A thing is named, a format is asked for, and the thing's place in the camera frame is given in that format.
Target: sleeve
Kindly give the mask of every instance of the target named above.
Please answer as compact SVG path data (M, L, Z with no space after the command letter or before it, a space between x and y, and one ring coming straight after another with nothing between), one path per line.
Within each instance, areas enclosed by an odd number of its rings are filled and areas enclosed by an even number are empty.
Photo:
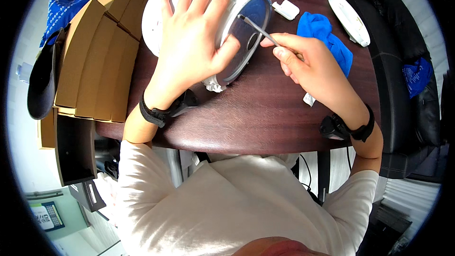
M141 218L175 190L169 168L151 148L122 141L115 203L122 241L134 242L131 237L140 239Z
M357 172L326 197L323 208L335 219L346 255L355 255L365 236L378 177L372 170Z

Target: hand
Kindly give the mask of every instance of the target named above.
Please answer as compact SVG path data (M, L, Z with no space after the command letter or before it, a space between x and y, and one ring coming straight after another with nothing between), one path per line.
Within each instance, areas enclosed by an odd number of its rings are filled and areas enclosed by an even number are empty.
M163 37L160 58L146 89L148 107L167 109L193 84L226 68L240 48L229 35L215 48L215 34L230 0L179 0L173 14L162 0Z
M368 109L322 41L287 33L275 33L271 36L284 46L273 49L273 54L281 62L284 74L337 113L349 128L357 129L368 123ZM267 38L261 42L262 47L273 45ZM305 62L297 58L295 53L302 54ZM357 120L352 118L354 117L352 112L356 110L360 117Z

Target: dark wood table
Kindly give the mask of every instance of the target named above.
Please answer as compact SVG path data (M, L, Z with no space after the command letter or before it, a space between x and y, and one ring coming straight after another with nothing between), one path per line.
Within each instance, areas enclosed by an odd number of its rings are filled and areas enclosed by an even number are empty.
M281 3L283 0L271 1ZM368 48L349 40L328 0L289 1L300 8L300 14L288 21L273 12L267 31L296 33L305 11L327 16L333 34L354 54L349 81L362 100L372 107L380 123L378 87ZM128 113L138 103L156 62L157 57L142 40L132 75ZM283 74L272 48L258 47L243 73L222 93L209 92L201 83L191 89L203 104L159 129L153 139L155 145L241 154L328 151L347 145L347 142L321 137L319 125L331 111L319 102L310 108L302 101L305 91ZM122 139L123 124L96 122L96 131L99 135Z

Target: white plastic part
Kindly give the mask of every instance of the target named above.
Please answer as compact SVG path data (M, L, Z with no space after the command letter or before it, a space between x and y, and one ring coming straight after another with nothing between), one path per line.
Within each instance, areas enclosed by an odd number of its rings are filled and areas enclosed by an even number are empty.
M330 7L340 20L350 40L359 43L362 47L370 44L370 37L363 21L357 12L346 0L328 0Z
M225 26L225 28L219 29L215 35L216 48L221 47L225 38L228 36L229 27L232 25L232 22L237 18L237 14L249 1L251 0L231 0L226 15L220 22L220 26ZM177 2L178 0L171 0L172 8L177 5ZM147 47L157 57L159 57L160 54L162 33L161 0L148 0L142 16L142 35ZM253 48L255 49L259 43L260 40L257 40ZM203 83L206 85L207 90L210 91L221 92L226 89L225 86L222 87L219 85L215 75L204 80Z
M304 102L308 105L310 105L310 107L313 106L314 102L316 101L316 99L311 96L309 93L305 94L304 96Z
M283 15L287 20L294 20L295 17L300 13L300 9L288 0L284 0L280 5L277 2L272 4L275 11Z

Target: blue cloth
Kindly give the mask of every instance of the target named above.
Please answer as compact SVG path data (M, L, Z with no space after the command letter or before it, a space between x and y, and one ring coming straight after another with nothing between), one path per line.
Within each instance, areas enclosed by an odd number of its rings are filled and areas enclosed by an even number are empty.
M323 41L340 65L344 75L348 77L352 65L352 53L337 36L332 34L332 25L326 16L305 12L299 20L297 35L315 37Z
M47 10L47 27L41 39L40 48L44 46L46 40L60 27L66 27L73 17L83 8L89 0L49 0ZM57 39L55 36L49 41L52 45Z
M429 83L433 75L433 67L424 58L418 59L414 64L403 66L403 75L408 86L409 98L419 95Z

